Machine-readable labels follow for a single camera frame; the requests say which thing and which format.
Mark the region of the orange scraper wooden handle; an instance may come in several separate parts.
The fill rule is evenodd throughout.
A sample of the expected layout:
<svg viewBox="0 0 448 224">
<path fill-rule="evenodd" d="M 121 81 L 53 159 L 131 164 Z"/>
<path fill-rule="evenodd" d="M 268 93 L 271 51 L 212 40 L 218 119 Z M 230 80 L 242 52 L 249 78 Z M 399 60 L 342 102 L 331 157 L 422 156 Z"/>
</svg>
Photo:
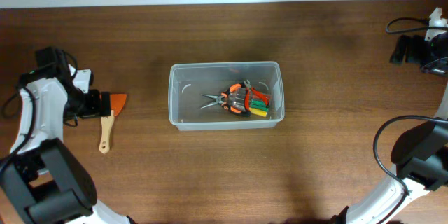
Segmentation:
<svg viewBox="0 0 448 224">
<path fill-rule="evenodd" d="M 107 154 L 111 148 L 111 132 L 115 118 L 123 110 L 127 101 L 125 93 L 107 93 L 100 95 L 101 98 L 101 140 L 99 151 Z"/>
</svg>

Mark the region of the orange long nose pliers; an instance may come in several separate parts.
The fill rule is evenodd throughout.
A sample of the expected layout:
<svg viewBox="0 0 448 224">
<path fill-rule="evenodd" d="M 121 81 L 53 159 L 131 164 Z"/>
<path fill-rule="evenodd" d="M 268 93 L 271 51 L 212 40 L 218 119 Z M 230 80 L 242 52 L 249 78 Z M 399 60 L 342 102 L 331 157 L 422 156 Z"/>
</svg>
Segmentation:
<svg viewBox="0 0 448 224">
<path fill-rule="evenodd" d="M 244 100 L 244 108 L 240 109 L 232 105 L 231 102 L 228 101 L 230 95 L 235 93 L 239 88 L 243 88 L 245 90 L 245 100 Z M 202 94 L 204 97 L 208 97 L 212 99 L 212 102 L 203 105 L 201 109 L 208 108 L 210 106 L 219 105 L 225 111 L 240 117 L 249 117 L 251 115 L 250 107 L 249 107 L 249 97 L 250 92 L 246 86 L 246 82 L 236 83 L 230 86 L 226 91 L 220 93 L 219 95 L 211 95 L 211 94 Z"/>
</svg>

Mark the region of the small red cutting pliers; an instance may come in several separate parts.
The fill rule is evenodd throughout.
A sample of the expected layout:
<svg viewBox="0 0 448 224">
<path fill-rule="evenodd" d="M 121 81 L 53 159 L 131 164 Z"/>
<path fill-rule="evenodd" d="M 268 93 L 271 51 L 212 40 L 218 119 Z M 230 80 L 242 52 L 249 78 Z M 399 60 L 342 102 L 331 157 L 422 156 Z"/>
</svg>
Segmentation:
<svg viewBox="0 0 448 224">
<path fill-rule="evenodd" d="M 250 84 L 250 80 L 245 80 L 244 84 L 246 88 L 244 105 L 246 107 L 252 105 L 254 108 L 266 111 L 270 107 L 270 98 L 266 94 L 263 94 L 256 90 Z"/>
</svg>

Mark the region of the clear screwdriver set case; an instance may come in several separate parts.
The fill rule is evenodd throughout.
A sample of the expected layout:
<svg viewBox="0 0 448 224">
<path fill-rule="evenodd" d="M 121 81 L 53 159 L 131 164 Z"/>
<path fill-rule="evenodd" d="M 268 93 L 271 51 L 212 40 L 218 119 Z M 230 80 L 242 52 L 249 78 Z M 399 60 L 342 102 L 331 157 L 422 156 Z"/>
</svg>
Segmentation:
<svg viewBox="0 0 448 224">
<path fill-rule="evenodd" d="M 250 91 L 248 98 L 248 107 L 250 112 L 257 116 L 266 117 L 270 109 L 269 94 L 261 93 L 259 91 Z M 241 111 L 246 110 L 246 90 L 239 88 L 230 94 L 230 101 L 232 105 Z"/>
</svg>

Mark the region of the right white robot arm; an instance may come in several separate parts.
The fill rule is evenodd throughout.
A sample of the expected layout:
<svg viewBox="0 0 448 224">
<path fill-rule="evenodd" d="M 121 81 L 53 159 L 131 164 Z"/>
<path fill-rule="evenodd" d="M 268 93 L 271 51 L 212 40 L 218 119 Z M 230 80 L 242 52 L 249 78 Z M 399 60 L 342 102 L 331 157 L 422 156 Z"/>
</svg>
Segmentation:
<svg viewBox="0 0 448 224">
<path fill-rule="evenodd" d="M 447 29 L 425 36 L 400 36 L 390 61 L 418 64 L 424 73 L 447 76 Z M 373 150 L 386 177 L 359 203 L 334 215 L 331 223 L 387 223 L 415 199 L 447 185 L 447 98 L 442 98 L 433 117 L 402 115 L 386 121 L 373 144 L 378 144 L 389 125 L 406 119 L 418 120 L 420 125 L 400 135 L 391 151 L 391 168 Z"/>
</svg>

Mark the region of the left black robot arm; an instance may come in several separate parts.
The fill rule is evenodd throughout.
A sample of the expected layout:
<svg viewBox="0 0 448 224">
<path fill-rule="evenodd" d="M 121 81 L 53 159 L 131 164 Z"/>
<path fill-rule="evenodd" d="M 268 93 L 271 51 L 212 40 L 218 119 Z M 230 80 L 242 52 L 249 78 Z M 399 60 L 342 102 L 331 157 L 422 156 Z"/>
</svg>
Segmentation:
<svg viewBox="0 0 448 224">
<path fill-rule="evenodd" d="M 92 177 L 64 145 L 64 126 L 99 118 L 99 150 L 110 150 L 115 117 L 126 94 L 91 89 L 91 70 L 78 68 L 74 56 L 55 47 L 35 53 L 37 69 L 20 76 L 20 127 L 10 153 L 1 160 L 1 189 L 24 223 L 119 223 L 120 215 L 97 197 Z"/>
</svg>

